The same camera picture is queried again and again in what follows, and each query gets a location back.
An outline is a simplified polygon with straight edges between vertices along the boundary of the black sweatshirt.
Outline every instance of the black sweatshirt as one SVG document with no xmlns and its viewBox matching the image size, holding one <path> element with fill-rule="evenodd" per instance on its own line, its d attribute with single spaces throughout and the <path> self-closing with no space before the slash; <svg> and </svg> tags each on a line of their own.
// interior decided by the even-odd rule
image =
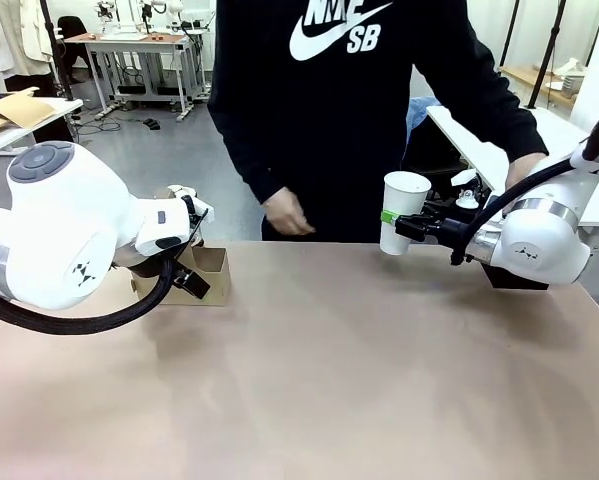
<svg viewBox="0 0 599 480">
<path fill-rule="evenodd" d="M 216 47 L 209 108 L 237 171 L 260 202 L 293 190 L 313 223 L 350 202 L 380 208 L 405 150 L 413 65 L 511 161 L 547 152 L 466 0 L 218 0 Z"/>
</svg>

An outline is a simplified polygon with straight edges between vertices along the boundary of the brown table surface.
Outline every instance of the brown table surface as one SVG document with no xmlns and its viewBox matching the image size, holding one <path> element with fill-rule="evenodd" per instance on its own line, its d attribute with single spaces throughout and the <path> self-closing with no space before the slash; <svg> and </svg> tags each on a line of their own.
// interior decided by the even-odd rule
<svg viewBox="0 0 599 480">
<path fill-rule="evenodd" d="M 522 83 L 525 83 L 528 86 L 534 87 L 537 82 L 537 77 L 539 76 L 539 72 L 532 67 L 501 67 L 501 73 L 509 75 L 516 80 L 519 80 Z M 546 83 L 550 82 L 550 75 L 546 75 L 544 77 L 544 81 L 541 83 L 541 93 L 544 95 L 550 94 L 550 100 L 555 101 L 556 103 L 560 103 L 561 105 L 574 108 L 575 102 L 577 101 L 577 97 L 573 96 L 572 98 L 568 98 L 564 96 L 560 91 L 553 90 L 551 88 L 546 87 Z M 554 75 L 552 77 L 552 81 L 558 82 L 561 81 L 561 77 L 558 75 Z"/>
<path fill-rule="evenodd" d="M 83 33 L 81 35 L 77 35 L 76 37 L 71 37 L 68 38 L 66 40 L 64 40 L 65 43 L 88 43 L 88 42 L 108 42 L 108 43 L 178 43 L 180 42 L 182 39 L 186 38 L 185 35 L 164 35 L 164 34 L 158 34 L 160 37 L 163 37 L 162 40 L 153 40 L 152 39 L 152 35 L 151 34 L 146 34 L 148 35 L 146 38 L 142 39 L 142 40 L 131 40 L 131 41 L 124 41 L 124 40 L 101 40 L 101 34 L 100 33 L 95 33 L 95 37 L 94 39 L 90 38 L 90 35 L 93 35 L 91 33 Z"/>
<path fill-rule="evenodd" d="M 599 307 L 449 253 L 229 244 L 228 307 L 0 322 L 0 479 L 599 480 Z M 113 272 L 74 313 L 133 299 Z"/>
</svg>

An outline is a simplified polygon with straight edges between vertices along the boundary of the cup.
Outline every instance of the cup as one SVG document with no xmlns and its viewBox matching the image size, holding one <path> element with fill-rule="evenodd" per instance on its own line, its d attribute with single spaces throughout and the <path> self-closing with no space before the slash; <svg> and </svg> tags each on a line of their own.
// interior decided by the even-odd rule
<svg viewBox="0 0 599 480">
<path fill-rule="evenodd" d="M 421 213 L 428 192 L 432 188 L 430 180 L 412 172 L 392 172 L 384 177 L 383 212 L 392 215 L 416 215 Z M 379 248 L 388 255 L 405 255 L 410 239 L 397 235 L 395 227 L 381 223 Z"/>
</svg>

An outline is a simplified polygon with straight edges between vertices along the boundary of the gray floor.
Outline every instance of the gray floor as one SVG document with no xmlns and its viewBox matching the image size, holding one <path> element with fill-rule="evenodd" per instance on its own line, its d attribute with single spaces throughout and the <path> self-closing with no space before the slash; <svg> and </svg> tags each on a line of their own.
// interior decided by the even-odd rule
<svg viewBox="0 0 599 480">
<path fill-rule="evenodd" d="M 89 108 L 98 108 L 92 84 L 76 85 L 75 96 Z M 121 130 L 87 135 L 80 143 L 108 164 L 140 198 L 149 198 L 160 187 L 182 184 L 197 189 L 199 197 L 216 209 L 214 223 L 204 227 L 208 239 L 254 240 L 260 237 L 261 208 L 235 172 L 204 104 L 182 123 L 168 109 L 117 111 Z M 154 118 L 161 130 L 151 131 L 143 120 Z M 92 119 L 86 113 L 83 121 Z M 0 206 L 10 206 L 5 170 L 10 159 L 0 158 Z"/>
</svg>

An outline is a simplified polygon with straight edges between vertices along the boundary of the brown box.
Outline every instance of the brown box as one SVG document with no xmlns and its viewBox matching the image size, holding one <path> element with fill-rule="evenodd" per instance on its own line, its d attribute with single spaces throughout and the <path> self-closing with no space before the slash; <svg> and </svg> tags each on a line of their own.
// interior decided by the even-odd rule
<svg viewBox="0 0 599 480">
<path fill-rule="evenodd" d="M 32 128 L 55 113 L 47 103 L 32 98 L 35 90 L 29 88 L 0 98 L 0 128 L 10 123 Z"/>
<path fill-rule="evenodd" d="M 225 248 L 188 248 L 179 258 L 179 262 L 208 282 L 210 289 L 200 300 L 185 290 L 172 287 L 170 293 L 161 302 L 162 305 L 223 307 L 228 303 L 231 282 L 228 254 Z M 131 285 L 141 299 L 150 293 L 156 282 L 156 278 L 141 278 L 133 274 Z"/>
</svg>

